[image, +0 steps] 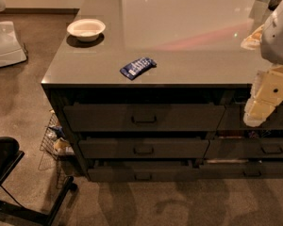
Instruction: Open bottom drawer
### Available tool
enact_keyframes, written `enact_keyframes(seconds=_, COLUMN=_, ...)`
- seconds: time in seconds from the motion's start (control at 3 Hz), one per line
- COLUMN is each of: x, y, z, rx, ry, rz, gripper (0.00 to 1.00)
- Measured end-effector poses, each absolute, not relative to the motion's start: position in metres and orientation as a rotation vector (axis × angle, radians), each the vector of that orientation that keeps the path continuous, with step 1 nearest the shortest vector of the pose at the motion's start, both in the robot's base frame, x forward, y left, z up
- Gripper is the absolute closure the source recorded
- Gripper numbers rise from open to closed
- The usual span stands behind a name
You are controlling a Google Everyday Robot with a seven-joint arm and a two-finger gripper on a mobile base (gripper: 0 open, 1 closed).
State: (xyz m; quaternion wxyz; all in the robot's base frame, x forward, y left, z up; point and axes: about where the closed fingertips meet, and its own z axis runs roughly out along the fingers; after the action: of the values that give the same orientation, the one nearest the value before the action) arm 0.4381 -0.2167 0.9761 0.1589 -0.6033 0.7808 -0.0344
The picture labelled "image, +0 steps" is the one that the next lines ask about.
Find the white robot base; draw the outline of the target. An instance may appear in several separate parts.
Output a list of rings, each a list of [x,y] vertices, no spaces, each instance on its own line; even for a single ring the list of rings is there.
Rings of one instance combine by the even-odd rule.
[[[4,11],[6,3],[0,0],[0,11]],[[14,23],[0,22],[0,68],[27,60],[25,46],[20,43]]]

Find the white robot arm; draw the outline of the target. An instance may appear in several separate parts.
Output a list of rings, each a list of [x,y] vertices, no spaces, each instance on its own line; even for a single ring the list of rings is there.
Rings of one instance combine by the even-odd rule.
[[[261,57],[272,63],[268,71],[257,73],[244,107],[244,123],[257,127],[283,102],[283,0],[265,23],[242,41],[241,47],[259,48]]]

